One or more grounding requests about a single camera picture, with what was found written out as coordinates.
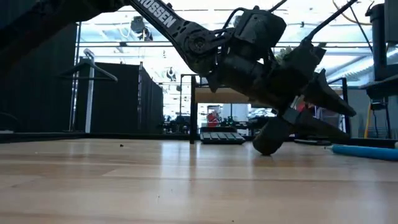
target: black partition wall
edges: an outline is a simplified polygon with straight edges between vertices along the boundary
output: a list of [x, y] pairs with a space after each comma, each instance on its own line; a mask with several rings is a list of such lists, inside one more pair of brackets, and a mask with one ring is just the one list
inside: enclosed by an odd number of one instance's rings
[[[118, 82], [94, 81], [90, 133], [154, 134], [163, 120], [163, 92], [139, 65], [96, 63], [118, 78]], [[87, 77], [89, 70], [80, 72]], [[88, 81], [79, 81], [76, 101], [76, 130], [84, 131]]]
[[[0, 1], [0, 29], [34, 3], [35, 0]], [[19, 127], [14, 131], [68, 130], [72, 81], [62, 82], [54, 76], [73, 66], [75, 42], [76, 26], [70, 25], [26, 55], [1, 80], [0, 113], [17, 118]]]

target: blue foam tube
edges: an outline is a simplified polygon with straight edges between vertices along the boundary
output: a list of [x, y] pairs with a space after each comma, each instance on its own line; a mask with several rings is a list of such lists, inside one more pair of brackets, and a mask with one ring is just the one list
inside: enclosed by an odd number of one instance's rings
[[346, 156], [382, 159], [385, 161], [398, 161], [398, 149], [333, 145], [331, 150], [335, 154], [342, 154]]

